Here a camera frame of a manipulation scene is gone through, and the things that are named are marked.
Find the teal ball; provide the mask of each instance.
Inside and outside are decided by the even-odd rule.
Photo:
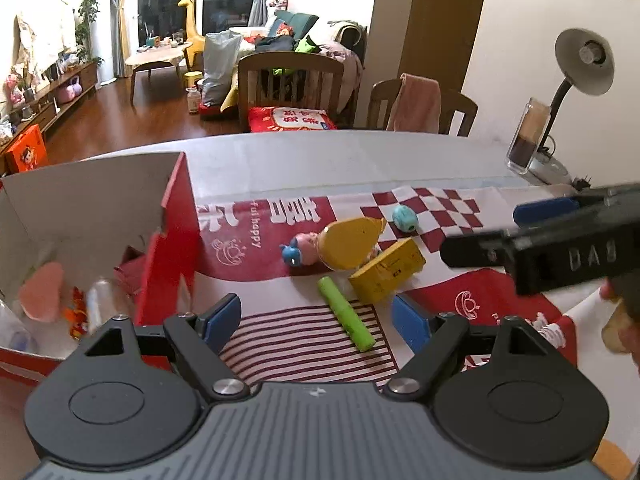
[[[418,230],[418,215],[408,206],[399,204],[394,209],[393,221],[403,233],[412,234]]]

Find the pink heart-shaped object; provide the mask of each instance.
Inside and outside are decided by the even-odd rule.
[[[60,290],[65,271],[58,262],[44,264],[20,287],[18,300],[35,321],[53,323],[60,316]]]

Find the desk lamp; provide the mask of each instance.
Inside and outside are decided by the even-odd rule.
[[[545,146],[551,127],[562,100],[571,87],[587,95],[603,95],[611,88],[614,75],[613,52],[609,42],[600,35],[583,28],[569,28],[561,32],[556,40],[556,60],[564,74],[564,81],[558,87],[545,133],[538,145],[529,171],[547,184],[571,184],[571,176],[566,168],[553,157]]]

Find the green tube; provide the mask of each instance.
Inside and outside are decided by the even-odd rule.
[[[358,317],[353,307],[344,299],[338,287],[335,286],[334,280],[325,276],[318,282],[318,288],[358,350],[361,352],[371,350],[376,344],[376,340],[373,339],[369,329]]]

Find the pink towel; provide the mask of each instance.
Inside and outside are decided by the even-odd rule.
[[[437,134],[440,127],[440,85],[433,79],[402,74],[402,86],[391,107],[388,132]]]

